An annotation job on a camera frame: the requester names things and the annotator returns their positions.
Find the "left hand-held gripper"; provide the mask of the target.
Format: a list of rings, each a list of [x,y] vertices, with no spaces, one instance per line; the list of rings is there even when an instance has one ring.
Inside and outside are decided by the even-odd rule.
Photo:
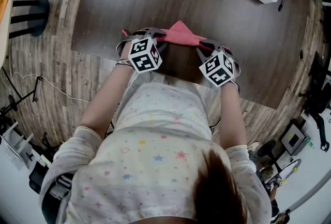
[[[159,28],[146,28],[145,37],[164,37],[166,33]],[[167,42],[158,42],[155,46],[152,38],[135,39],[131,42],[128,58],[137,73],[156,70],[162,64],[161,52]]]

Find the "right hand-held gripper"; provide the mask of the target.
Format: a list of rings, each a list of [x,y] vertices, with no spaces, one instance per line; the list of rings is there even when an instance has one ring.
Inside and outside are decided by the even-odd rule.
[[[203,76],[214,85],[220,87],[234,79],[233,60],[224,52],[223,44],[212,39],[201,40],[201,45],[211,50],[220,51],[217,55],[212,56],[212,51],[204,48],[196,48],[198,56],[203,63],[199,69]]]

